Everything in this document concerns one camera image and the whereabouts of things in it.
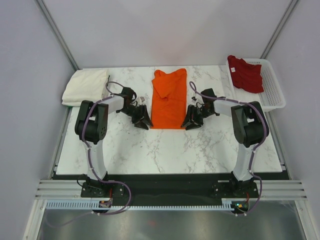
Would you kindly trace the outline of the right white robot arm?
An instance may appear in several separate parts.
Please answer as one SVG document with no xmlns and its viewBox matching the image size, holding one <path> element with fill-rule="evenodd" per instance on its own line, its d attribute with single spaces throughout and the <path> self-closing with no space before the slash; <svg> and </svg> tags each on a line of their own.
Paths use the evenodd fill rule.
<svg viewBox="0 0 320 240">
<path fill-rule="evenodd" d="M 255 188 L 253 165 L 256 152 L 270 133 L 261 105 L 257 101 L 245 103 L 217 97 L 212 88 L 195 93 L 202 97 L 203 103 L 200 107 L 192 104 L 187 107 L 181 127 L 187 131 L 198 129 L 203 126 L 204 119 L 212 115 L 231 118 L 238 153 L 230 179 L 223 184 L 223 188 L 240 197 Z"/>
</svg>

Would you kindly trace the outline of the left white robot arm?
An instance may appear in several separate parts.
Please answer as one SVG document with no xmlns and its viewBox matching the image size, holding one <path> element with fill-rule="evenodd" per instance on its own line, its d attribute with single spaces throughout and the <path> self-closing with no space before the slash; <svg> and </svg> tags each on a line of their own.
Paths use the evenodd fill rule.
<svg viewBox="0 0 320 240">
<path fill-rule="evenodd" d="M 135 103 L 136 99 L 137 94 L 133 89 L 123 87 L 121 93 L 112 93 L 97 102 L 83 100 L 80 104 L 74 131 L 87 151 L 87 177 L 96 180 L 92 191 L 99 197 L 106 196 L 110 191 L 103 156 L 103 140 L 107 135 L 109 114 L 123 113 L 131 117 L 131 123 L 136 128 L 148 130 L 153 126 L 147 106 Z"/>
</svg>

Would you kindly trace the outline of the orange t shirt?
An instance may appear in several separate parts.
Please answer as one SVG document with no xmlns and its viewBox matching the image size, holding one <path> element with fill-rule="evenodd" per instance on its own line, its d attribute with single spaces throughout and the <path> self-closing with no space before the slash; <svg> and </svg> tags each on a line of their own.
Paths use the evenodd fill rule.
<svg viewBox="0 0 320 240">
<path fill-rule="evenodd" d="M 157 69 L 152 80 L 152 129 L 182 129 L 187 111 L 187 70 L 166 73 Z"/>
</svg>

